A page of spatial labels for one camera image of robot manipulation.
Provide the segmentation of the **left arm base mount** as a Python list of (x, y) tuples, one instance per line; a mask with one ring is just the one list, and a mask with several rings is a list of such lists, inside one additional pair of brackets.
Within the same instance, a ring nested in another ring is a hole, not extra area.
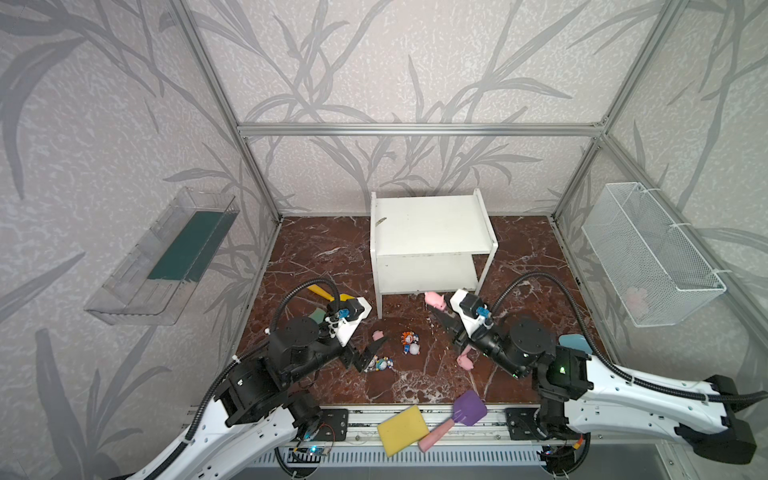
[(299, 429), (297, 439), (302, 442), (338, 442), (347, 437), (350, 411), (348, 409), (321, 409), (306, 426)]

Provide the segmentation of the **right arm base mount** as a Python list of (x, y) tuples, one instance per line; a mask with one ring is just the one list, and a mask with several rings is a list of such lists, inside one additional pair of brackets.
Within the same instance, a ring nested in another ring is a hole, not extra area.
[(538, 423), (537, 406), (509, 407), (504, 410), (507, 431), (513, 441), (547, 440), (550, 438)]

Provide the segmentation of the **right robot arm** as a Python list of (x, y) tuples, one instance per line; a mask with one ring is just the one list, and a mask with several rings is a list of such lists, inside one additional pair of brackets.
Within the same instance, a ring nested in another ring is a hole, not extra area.
[(765, 391), (741, 394), (723, 375), (689, 381), (624, 369), (603, 355), (591, 336), (583, 351), (559, 344), (530, 316), (500, 316), (506, 295), (532, 276), (514, 280), (493, 305), (463, 289), (428, 292), (425, 302), (460, 348), (478, 351), (516, 379), (530, 379), (539, 407), (527, 417), (509, 416), (508, 429), (511, 435), (565, 441), (541, 452), (547, 472), (572, 473), (584, 463), (593, 433), (602, 431), (669, 439), (723, 464), (752, 461), (757, 443), (750, 424), (737, 414), (766, 400)]

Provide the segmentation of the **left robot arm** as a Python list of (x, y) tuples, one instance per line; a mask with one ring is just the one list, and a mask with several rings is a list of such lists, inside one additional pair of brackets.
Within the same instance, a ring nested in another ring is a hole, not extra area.
[[(323, 319), (282, 318), (299, 293), (324, 284), (331, 291)], [(358, 371), (382, 340), (358, 351), (351, 339), (372, 311), (362, 297), (344, 298), (329, 278), (301, 283), (280, 302), (264, 341), (233, 357), (215, 377), (189, 426), (134, 479), (230, 479), (263, 454), (319, 429), (322, 410), (299, 382), (338, 360)]]

